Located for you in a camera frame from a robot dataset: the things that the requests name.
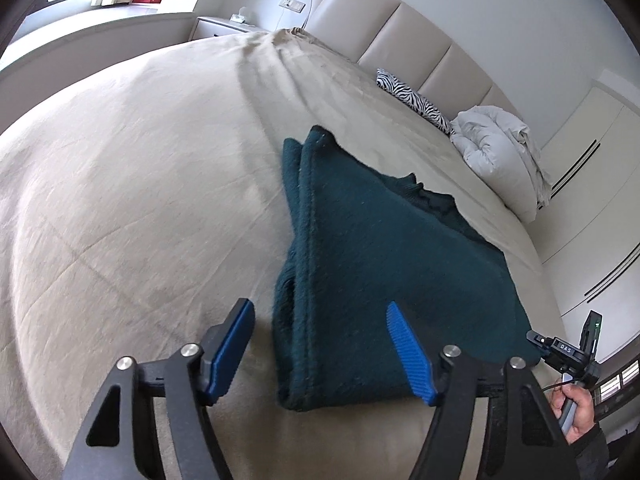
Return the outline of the person's right hand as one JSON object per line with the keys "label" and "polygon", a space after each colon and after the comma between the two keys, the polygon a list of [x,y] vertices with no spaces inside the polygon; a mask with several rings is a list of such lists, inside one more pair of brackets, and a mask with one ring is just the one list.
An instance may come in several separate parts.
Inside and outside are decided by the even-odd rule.
{"label": "person's right hand", "polygon": [[569,444],[577,442],[580,438],[596,426],[594,420],[594,405],[591,393],[576,384],[565,384],[552,389],[550,405],[557,418],[562,417],[563,405],[566,401],[574,404],[573,421],[565,425],[565,439]]}

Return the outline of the dark right sleeve forearm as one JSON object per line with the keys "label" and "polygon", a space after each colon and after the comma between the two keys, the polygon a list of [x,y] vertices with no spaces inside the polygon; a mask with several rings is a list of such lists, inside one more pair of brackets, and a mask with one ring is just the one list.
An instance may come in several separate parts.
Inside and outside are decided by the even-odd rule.
{"label": "dark right sleeve forearm", "polygon": [[580,480],[602,480],[608,474],[610,453],[599,424],[570,445]]}

